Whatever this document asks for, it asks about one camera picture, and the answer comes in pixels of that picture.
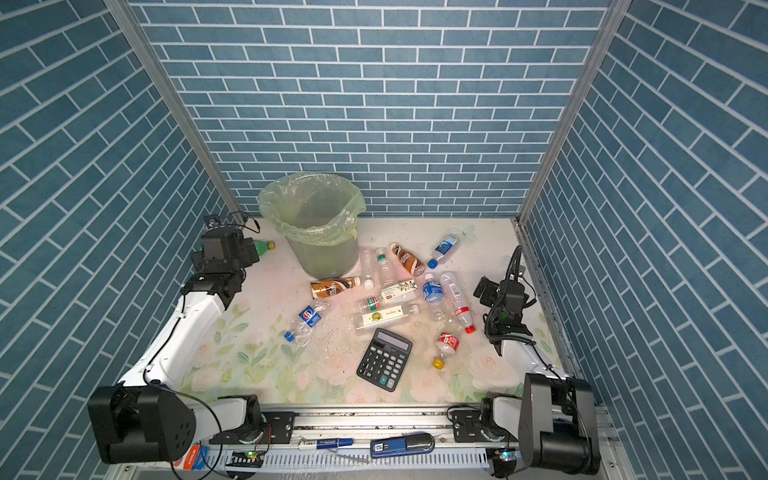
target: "plastic bottle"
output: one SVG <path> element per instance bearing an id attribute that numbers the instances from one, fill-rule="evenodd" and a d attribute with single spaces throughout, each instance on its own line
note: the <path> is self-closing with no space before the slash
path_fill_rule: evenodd
<path id="1" fill-rule="evenodd" d="M 396 283 L 382 289 L 380 295 L 360 300 L 358 307 L 361 313 L 366 313 L 395 305 L 396 303 L 410 302 L 411 300 L 416 300 L 417 289 L 415 280 Z"/>
<path id="2" fill-rule="evenodd" d="M 426 270 L 426 265 L 421 260 L 416 258 L 416 255 L 410 253 L 408 250 L 402 248 L 397 243 L 389 245 L 389 249 L 394 253 L 400 263 L 405 267 L 408 272 L 413 276 L 419 276 Z"/>
<path id="3" fill-rule="evenodd" d="M 453 272 L 443 273 L 440 276 L 440 284 L 442 285 L 445 294 L 445 301 L 447 301 L 448 305 L 453 309 L 453 314 L 456 315 L 458 322 L 464 326 L 464 331 L 467 333 L 474 332 L 475 326 L 472 325 L 472 314 L 469 312 L 469 301 L 464 292 L 462 292 L 462 289 L 458 286 L 456 274 Z"/>
<path id="4" fill-rule="evenodd" d="M 415 303 L 403 303 L 375 312 L 363 313 L 355 318 L 357 333 L 364 333 L 382 327 L 389 328 L 419 314 L 419 306 Z"/>
<path id="5" fill-rule="evenodd" d="M 360 270 L 363 288 L 366 290 L 373 289 L 373 252 L 369 248 L 362 249 Z"/>
<path id="6" fill-rule="evenodd" d="M 445 263 L 458 247 L 459 235 L 451 232 L 443 237 L 440 244 L 432 251 L 432 259 L 427 263 L 429 268 L 437 268 L 438 263 Z"/>
<path id="7" fill-rule="evenodd" d="M 311 305 L 307 305 L 291 322 L 290 328 L 283 335 L 285 339 L 299 346 L 305 346 L 310 341 L 312 327 L 321 320 L 320 312 L 327 310 L 328 307 L 328 302 L 324 300 L 315 300 Z"/>
<path id="8" fill-rule="evenodd" d="M 437 355 L 432 361 L 432 366 L 437 370 L 442 370 L 445 366 L 445 359 L 456 354 L 458 348 L 458 338 L 452 333 L 443 332 L 437 339 Z"/>
<path id="9" fill-rule="evenodd" d="M 379 265 L 379 282 L 382 284 L 382 288 L 397 283 L 395 269 L 392 268 L 392 263 L 387 260 L 386 250 L 383 248 L 376 249 L 376 264 Z"/>
<path id="10" fill-rule="evenodd" d="M 318 282 L 310 283 L 312 288 L 312 298 L 328 298 L 337 295 L 344 290 L 360 286 L 359 276 L 349 276 L 347 278 L 329 278 Z"/>
<path id="11" fill-rule="evenodd" d="M 270 240 L 268 242 L 263 242 L 261 240 L 253 239 L 253 244 L 256 245 L 256 252 L 259 254 L 259 257 L 264 255 L 266 252 L 270 250 L 275 250 L 275 243 Z"/>
<path id="12" fill-rule="evenodd" d="M 427 302 L 427 308 L 429 309 L 429 317 L 436 322 L 442 322 L 449 318 L 448 313 L 443 306 L 442 298 L 442 286 L 440 282 L 435 279 L 435 275 L 432 273 L 426 273 L 424 275 L 424 286 L 422 287 L 424 292 L 424 300 Z"/>

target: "calculator display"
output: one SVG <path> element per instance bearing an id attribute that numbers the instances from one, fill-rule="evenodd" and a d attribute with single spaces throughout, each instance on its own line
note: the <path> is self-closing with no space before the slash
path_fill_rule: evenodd
<path id="1" fill-rule="evenodd" d="M 398 339 L 396 339 L 393 336 L 389 336 L 389 335 L 387 335 L 384 332 L 379 332 L 379 335 L 377 335 L 377 337 L 379 339 L 381 339 L 382 341 L 384 341 L 384 342 L 387 342 L 387 343 L 389 343 L 391 345 L 394 345 L 394 346 L 396 346 L 396 347 L 398 347 L 400 349 L 408 351 L 408 343 L 405 343 L 405 342 L 403 342 L 401 340 L 398 340 Z"/>

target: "brown bottle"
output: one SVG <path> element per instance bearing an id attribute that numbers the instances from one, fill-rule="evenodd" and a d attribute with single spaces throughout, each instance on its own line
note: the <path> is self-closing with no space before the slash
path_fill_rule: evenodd
<path id="1" fill-rule="evenodd" d="M 402 248 L 397 243 L 393 243 L 389 246 L 389 248 L 392 249 L 392 253 L 397 256 L 398 260 L 400 260 L 400 263 L 406 268 L 406 270 L 409 271 L 411 275 L 419 276 L 424 273 L 426 265 L 422 263 L 421 260 L 416 258 L 416 255 Z"/>
<path id="2" fill-rule="evenodd" d="M 312 282 L 312 298 L 327 298 L 341 293 L 344 290 L 354 288 L 360 285 L 359 276 L 349 276 L 347 278 L 329 278 Z"/>

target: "trash can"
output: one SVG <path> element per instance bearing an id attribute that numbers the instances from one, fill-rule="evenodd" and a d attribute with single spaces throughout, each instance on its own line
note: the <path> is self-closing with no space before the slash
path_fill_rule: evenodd
<path id="1" fill-rule="evenodd" d="M 362 192 L 344 177 L 293 174 L 259 194 L 259 211 L 285 235 L 301 267 L 318 279 L 342 276 L 357 262 Z"/>

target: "blue bottle label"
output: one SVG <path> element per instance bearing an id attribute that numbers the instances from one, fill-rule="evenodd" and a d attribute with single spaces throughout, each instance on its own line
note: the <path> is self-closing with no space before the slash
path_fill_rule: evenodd
<path id="1" fill-rule="evenodd" d="M 422 290 L 424 290 L 424 298 L 428 298 L 430 295 L 434 295 L 435 293 L 442 295 L 442 287 L 440 286 L 440 282 L 437 280 L 428 281 L 424 284 Z"/>
<path id="2" fill-rule="evenodd" d="M 451 249 L 456 244 L 456 239 L 454 237 L 446 237 L 445 240 L 443 240 L 435 250 L 439 251 L 443 255 L 445 255 L 448 250 Z"/>
<path id="3" fill-rule="evenodd" d="M 309 326 L 315 326 L 320 321 L 320 315 L 311 306 L 307 306 L 299 316 Z"/>

